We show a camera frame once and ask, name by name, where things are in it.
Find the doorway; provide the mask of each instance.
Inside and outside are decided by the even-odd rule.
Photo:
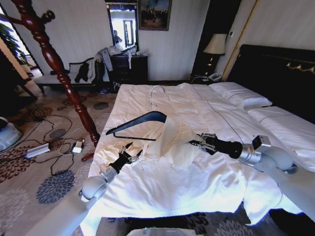
[[[1,5],[0,14],[7,15]],[[29,77],[40,77],[43,75],[40,67],[21,39],[14,25],[0,19],[0,37]]]

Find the cream fabric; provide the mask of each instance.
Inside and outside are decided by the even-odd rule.
[[[176,123],[167,117],[165,124],[156,125],[143,138],[156,139],[156,141],[134,140],[127,152],[136,155],[140,150],[142,153],[139,161],[134,162],[137,165],[142,162],[151,162],[156,165],[163,158],[171,167],[180,166],[185,169],[189,167],[193,159],[201,152],[198,147],[188,142],[197,139],[196,133],[183,124]],[[108,147],[102,147],[96,155],[100,156],[107,163],[107,157],[113,158],[118,156],[118,151],[129,141],[120,141]]]

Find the picture frame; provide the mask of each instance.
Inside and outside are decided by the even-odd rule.
[[[168,31],[172,0],[138,0],[139,29]]]

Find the charger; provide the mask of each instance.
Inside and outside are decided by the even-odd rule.
[[[81,142],[81,141],[77,141],[77,142],[75,143],[74,148],[72,149],[72,152],[74,152],[74,153],[80,153],[80,152],[82,151],[84,141],[85,141],[85,140],[82,140],[82,142]]]

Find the white duvet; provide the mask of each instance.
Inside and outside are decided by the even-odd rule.
[[[116,160],[119,148],[130,142],[106,136],[107,130],[153,110],[151,88],[122,85],[96,147],[89,176],[99,175],[99,166]],[[181,84],[164,88],[165,94],[158,89],[153,93],[157,110],[189,125],[194,132],[215,133],[219,139],[244,143],[251,143],[258,134],[267,135],[272,145],[287,150],[246,111],[223,100],[210,87]],[[146,122],[119,134],[143,137],[155,125],[161,123]],[[242,201],[252,224],[271,208],[300,212],[266,174],[225,154],[210,156],[202,152],[187,170],[172,168],[162,158],[158,162],[125,165],[108,185],[102,199],[90,210],[81,228],[85,235],[95,235],[101,217],[152,218],[198,211],[234,212]]]

